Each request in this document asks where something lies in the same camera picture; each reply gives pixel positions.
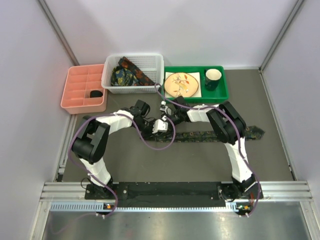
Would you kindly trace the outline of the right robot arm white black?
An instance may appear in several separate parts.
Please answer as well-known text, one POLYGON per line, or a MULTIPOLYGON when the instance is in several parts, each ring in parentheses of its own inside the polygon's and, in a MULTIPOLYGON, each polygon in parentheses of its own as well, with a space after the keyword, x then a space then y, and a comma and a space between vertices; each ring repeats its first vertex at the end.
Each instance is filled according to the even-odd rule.
POLYGON ((175 125, 181 122, 210 123, 218 141, 226 147, 231 163, 232 183, 221 183, 219 194, 224 200, 249 198, 257 201, 262 188, 257 174, 249 165, 246 153, 247 124, 233 105, 226 101, 218 105, 189 106, 182 96, 170 100, 175 112, 167 117, 175 125))

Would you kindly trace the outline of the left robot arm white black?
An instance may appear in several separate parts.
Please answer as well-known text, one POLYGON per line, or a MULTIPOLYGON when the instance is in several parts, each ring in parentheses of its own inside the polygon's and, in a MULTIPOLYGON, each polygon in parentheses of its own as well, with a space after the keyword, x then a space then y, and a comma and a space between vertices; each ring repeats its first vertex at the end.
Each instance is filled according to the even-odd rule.
POLYGON ((114 191, 113 179, 108 172, 103 156, 109 135, 121 129, 135 127, 146 140, 153 133, 155 120, 147 119, 150 106, 137 100, 134 106, 124 107, 106 116, 97 117, 84 125, 73 144, 71 151, 84 164, 91 184, 102 198, 109 198, 114 191))

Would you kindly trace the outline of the green floral tie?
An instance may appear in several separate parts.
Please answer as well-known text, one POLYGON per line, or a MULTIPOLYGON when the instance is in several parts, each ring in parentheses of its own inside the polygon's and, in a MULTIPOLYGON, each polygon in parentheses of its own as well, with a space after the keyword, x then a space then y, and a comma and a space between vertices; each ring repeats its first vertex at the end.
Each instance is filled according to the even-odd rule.
MULTIPOLYGON (((265 131, 255 125, 247 126, 244 131, 244 136, 247 141, 261 140, 265 131)), ((151 136, 148 141, 159 143, 170 143, 173 138, 173 133, 163 132, 159 135, 151 136)), ((218 143, 215 132, 212 131, 191 131, 191 132, 177 132, 175 134, 174 143, 218 143)))

